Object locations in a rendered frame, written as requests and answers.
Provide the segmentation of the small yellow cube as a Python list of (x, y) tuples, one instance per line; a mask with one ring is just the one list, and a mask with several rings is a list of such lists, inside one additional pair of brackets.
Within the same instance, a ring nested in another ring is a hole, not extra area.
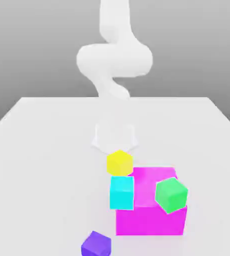
[(112, 176), (128, 176), (133, 172), (133, 156), (117, 150), (107, 156), (107, 172)]

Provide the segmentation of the large magenta box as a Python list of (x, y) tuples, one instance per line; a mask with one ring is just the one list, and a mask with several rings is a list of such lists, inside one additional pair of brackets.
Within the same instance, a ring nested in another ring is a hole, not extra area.
[(167, 213), (155, 200), (156, 183), (177, 179), (173, 167), (134, 167), (134, 209), (116, 210), (117, 236), (180, 236), (187, 214), (186, 202)]

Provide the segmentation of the small green cube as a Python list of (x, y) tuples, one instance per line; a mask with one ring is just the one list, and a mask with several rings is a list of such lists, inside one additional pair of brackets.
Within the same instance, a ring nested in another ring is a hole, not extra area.
[(171, 214), (186, 206), (188, 189), (175, 177), (156, 183), (155, 201), (167, 213)]

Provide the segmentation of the small purple cube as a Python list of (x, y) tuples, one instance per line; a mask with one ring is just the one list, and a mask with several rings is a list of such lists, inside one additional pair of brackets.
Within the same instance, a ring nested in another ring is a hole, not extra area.
[(92, 231), (81, 245), (81, 254), (82, 256), (110, 256), (111, 239)]

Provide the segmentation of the small cyan cube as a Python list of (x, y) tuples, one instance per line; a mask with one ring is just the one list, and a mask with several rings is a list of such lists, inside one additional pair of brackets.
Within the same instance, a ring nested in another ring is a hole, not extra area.
[(134, 177), (111, 176), (110, 209), (134, 210)]

